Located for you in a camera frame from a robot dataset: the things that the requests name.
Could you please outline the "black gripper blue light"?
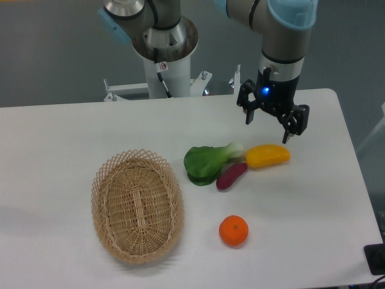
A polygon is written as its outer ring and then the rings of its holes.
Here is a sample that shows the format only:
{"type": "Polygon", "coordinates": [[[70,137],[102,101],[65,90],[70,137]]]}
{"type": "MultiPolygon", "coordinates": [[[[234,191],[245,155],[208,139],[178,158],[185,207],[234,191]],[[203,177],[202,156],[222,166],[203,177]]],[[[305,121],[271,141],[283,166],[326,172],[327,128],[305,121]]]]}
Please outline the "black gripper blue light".
{"type": "Polygon", "coordinates": [[[257,83],[248,79],[239,88],[237,106],[246,115],[245,124],[249,125],[254,118],[254,111],[262,111],[277,117],[284,127],[282,143],[301,135],[307,128],[310,107],[294,105],[294,94],[299,76],[289,81],[273,81],[266,78],[266,73],[258,72],[257,83]]]}

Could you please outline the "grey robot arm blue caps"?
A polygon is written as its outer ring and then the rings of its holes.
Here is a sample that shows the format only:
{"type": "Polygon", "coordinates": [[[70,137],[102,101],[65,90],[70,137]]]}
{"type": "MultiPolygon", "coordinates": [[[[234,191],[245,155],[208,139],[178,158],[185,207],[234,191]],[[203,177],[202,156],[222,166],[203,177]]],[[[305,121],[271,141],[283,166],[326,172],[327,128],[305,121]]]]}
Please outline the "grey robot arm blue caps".
{"type": "MultiPolygon", "coordinates": [[[[236,103],[246,123],[257,109],[274,116],[284,140],[307,128],[310,109],[296,105],[294,94],[317,6],[316,1],[217,1],[228,18],[262,36],[257,80],[236,84],[236,103]]],[[[111,35],[132,43],[143,59],[152,99],[192,95],[190,57],[199,36],[179,1],[105,1],[97,13],[111,35]]]]}

